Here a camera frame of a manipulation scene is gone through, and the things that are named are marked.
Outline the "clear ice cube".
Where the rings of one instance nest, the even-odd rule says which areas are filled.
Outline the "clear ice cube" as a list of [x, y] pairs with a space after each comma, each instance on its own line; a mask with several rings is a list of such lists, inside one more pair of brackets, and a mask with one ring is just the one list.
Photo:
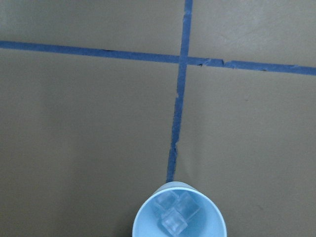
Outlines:
[[175, 208], [162, 214], [161, 224], [172, 236], [180, 235], [188, 227], [187, 221]]
[[190, 193], [185, 192], [179, 196], [175, 209], [189, 222], [200, 211], [200, 206], [195, 202]]
[[179, 196], [174, 191], [167, 191], [154, 198], [153, 210], [157, 217], [163, 217], [177, 203]]

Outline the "light blue cup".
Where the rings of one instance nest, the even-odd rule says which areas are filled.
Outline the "light blue cup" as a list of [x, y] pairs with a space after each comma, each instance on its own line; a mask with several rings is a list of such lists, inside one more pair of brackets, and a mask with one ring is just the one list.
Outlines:
[[200, 206], [200, 211], [187, 222], [188, 227], [177, 237], [225, 237], [227, 228], [218, 207], [207, 196], [183, 182], [169, 182], [158, 188], [140, 207], [132, 229], [134, 237], [173, 237], [161, 224], [153, 210], [154, 198], [174, 191], [178, 196], [188, 192]]

